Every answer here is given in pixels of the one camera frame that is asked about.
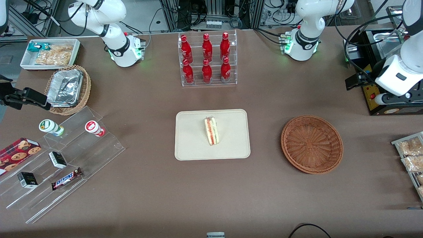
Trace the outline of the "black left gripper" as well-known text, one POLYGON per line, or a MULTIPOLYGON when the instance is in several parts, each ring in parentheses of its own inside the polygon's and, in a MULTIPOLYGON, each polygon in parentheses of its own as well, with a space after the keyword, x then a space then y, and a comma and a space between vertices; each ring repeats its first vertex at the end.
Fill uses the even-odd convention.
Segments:
MULTIPOLYGON (((370 74, 363 74, 363 87, 375 85, 375 78, 370 74)), ((345 80, 345 88, 347 91, 350 91, 354 88, 362 86, 361 75, 352 75, 345 80)))

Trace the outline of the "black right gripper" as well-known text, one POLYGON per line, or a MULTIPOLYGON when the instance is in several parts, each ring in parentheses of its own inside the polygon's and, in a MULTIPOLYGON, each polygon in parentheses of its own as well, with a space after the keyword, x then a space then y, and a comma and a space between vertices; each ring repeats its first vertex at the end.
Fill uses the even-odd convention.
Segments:
MULTIPOLYGON (((0 99, 1 105, 9 107, 22 107, 21 102, 16 102, 18 98, 15 97, 15 88, 12 86, 12 81, 5 76, 0 76, 0 99)), ((23 89, 23 104, 30 104, 33 106, 38 106, 44 110, 50 110, 51 104, 47 101, 47 96, 33 90, 31 88, 23 89)))

